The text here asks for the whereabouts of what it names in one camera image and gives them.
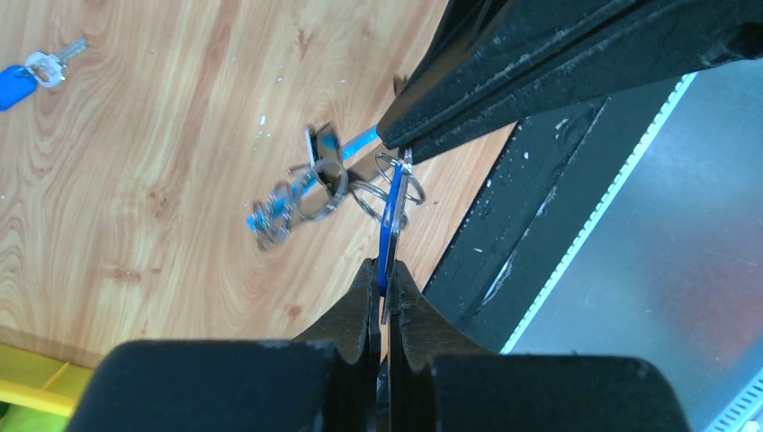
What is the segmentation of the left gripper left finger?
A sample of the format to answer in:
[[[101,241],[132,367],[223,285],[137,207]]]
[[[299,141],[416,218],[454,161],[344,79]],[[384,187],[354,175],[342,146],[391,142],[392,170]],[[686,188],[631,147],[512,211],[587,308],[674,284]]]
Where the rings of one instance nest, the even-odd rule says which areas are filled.
[[[374,431],[377,265],[291,339],[140,339],[95,369],[72,431]]]

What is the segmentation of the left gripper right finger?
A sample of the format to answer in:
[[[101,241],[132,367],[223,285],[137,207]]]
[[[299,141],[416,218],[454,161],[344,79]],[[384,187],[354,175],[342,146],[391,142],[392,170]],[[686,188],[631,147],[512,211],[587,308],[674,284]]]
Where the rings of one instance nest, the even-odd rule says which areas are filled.
[[[397,263],[388,290],[393,431],[686,431],[659,369],[617,355],[499,355],[446,319]]]

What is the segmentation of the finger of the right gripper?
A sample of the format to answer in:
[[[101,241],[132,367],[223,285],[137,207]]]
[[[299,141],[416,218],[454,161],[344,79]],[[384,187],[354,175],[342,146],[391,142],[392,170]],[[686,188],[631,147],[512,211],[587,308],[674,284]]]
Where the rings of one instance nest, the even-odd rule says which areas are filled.
[[[448,150],[641,83],[619,42],[652,1],[451,1],[378,124],[389,149]]]
[[[450,1],[408,82],[415,163],[525,117],[762,55],[759,1]]]

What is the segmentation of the silver crescent key organizer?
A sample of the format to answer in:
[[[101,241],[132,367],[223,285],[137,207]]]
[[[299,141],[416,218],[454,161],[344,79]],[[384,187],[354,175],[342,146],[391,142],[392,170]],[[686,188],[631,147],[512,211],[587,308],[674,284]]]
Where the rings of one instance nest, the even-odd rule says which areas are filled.
[[[263,252],[282,245],[300,225],[323,221],[347,197],[373,220],[382,221],[382,215],[359,193],[387,199],[389,193],[373,181],[382,177],[389,183],[392,168],[402,158],[380,143],[376,128],[372,126],[343,143],[333,123],[319,128],[308,125],[304,139],[308,162],[288,168],[291,178],[275,184],[264,200],[253,202],[247,217],[247,226]]]

